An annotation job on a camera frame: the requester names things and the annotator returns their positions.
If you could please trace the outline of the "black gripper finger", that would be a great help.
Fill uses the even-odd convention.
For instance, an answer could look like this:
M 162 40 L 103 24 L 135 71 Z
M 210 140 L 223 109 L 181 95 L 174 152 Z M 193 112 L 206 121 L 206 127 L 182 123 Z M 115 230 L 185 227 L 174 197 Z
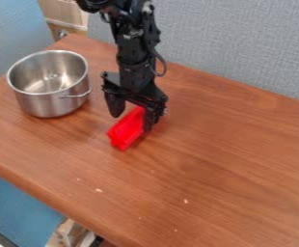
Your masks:
M 145 107 L 145 115 L 143 115 L 143 130 L 150 132 L 153 126 L 159 122 L 161 117 L 163 116 L 163 104 L 158 102 L 151 102 Z
M 114 118 L 119 118 L 126 111 L 126 93 L 117 91 L 106 91 L 105 99 L 110 114 Z

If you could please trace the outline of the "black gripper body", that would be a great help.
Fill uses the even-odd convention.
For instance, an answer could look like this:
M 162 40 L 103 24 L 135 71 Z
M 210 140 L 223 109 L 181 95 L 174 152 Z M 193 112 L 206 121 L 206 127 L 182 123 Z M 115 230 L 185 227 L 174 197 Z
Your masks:
M 155 84 L 154 65 L 154 57 L 138 65 L 119 63 L 118 72 L 106 71 L 102 74 L 102 90 L 103 92 L 125 92 L 126 102 L 129 101 L 142 107 L 146 107 L 151 102 L 162 103 L 166 111 L 169 96 Z

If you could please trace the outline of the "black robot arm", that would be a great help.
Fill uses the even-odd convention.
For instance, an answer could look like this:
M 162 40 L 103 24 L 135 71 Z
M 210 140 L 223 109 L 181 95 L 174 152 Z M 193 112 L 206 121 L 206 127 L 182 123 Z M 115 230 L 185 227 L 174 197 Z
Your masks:
M 102 73 L 105 98 L 118 118 L 127 102 L 145 108 L 143 130 L 149 132 L 167 109 L 169 96 L 157 86 L 167 73 L 167 61 L 157 51 L 162 31 L 155 20 L 153 0 L 77 0 L 79 8 L 99 14 L 110 24 L 118 47 L 118 72 Z

